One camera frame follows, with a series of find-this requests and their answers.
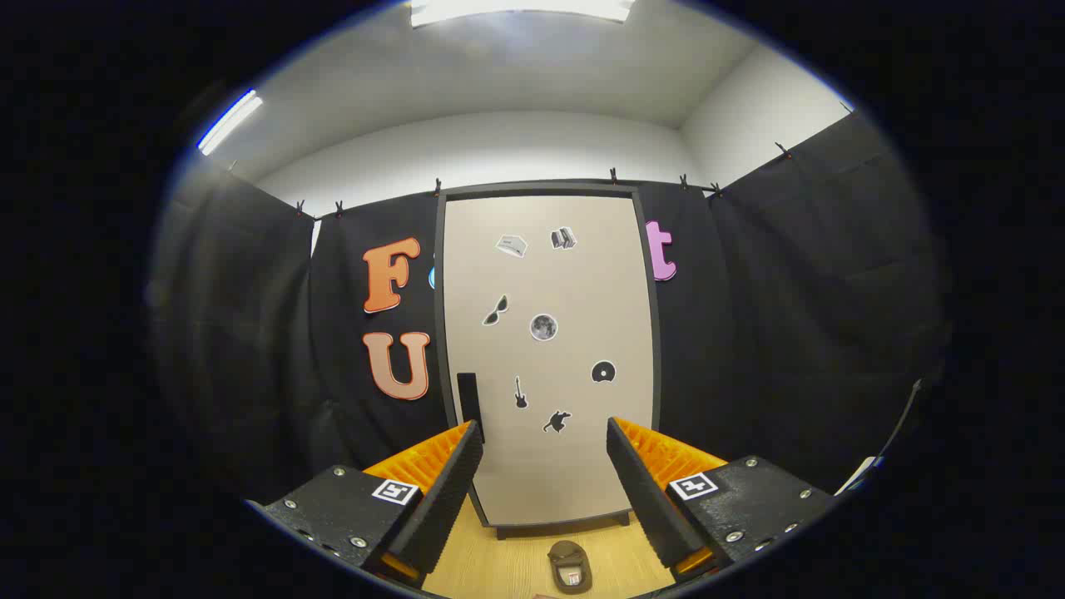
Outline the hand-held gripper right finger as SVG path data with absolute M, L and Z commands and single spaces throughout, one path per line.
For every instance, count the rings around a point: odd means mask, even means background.
M 651 549 L 677 582 L 761 554 L 837 503 L 767 458 L 724 460 L 624 418 L 607 420 L 606 448 Z

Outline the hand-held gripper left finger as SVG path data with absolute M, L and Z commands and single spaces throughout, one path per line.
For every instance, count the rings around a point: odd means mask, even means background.
M 482 430 L 468 420 L 372 467 L 332 465 L 271 503 L 247 504 L 343 569 L 419 589 L 448 545 L 482 458 Z

